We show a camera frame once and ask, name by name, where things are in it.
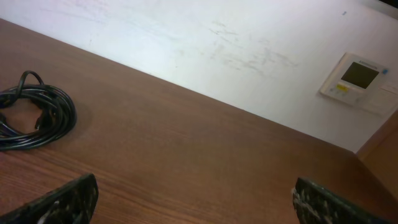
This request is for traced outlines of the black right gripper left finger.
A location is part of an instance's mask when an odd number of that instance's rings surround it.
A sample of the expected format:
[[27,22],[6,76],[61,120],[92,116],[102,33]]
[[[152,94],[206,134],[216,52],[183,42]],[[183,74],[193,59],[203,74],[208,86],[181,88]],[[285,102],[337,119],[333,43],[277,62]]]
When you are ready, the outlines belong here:
[[94,174],[85,174],[1,215],[1,224],[89,224],[99,197]]

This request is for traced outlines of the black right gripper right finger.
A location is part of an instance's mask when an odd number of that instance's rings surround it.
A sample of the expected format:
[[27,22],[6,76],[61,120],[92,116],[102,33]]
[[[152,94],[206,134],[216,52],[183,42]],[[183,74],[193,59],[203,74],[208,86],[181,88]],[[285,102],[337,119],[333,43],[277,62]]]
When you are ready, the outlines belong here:
[[292,189],[299,223],[388,224],[394,222],[388,203],[347,187],[325,187],[299,177]]

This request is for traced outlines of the white wall control panel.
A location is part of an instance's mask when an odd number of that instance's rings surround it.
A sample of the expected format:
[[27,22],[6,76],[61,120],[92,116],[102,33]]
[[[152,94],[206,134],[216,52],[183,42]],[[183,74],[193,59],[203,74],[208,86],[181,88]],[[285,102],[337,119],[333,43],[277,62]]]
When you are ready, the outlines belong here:
[[359,55],[346,52],[319,92],[351,106],[359,106],[386,79],[389,69]]

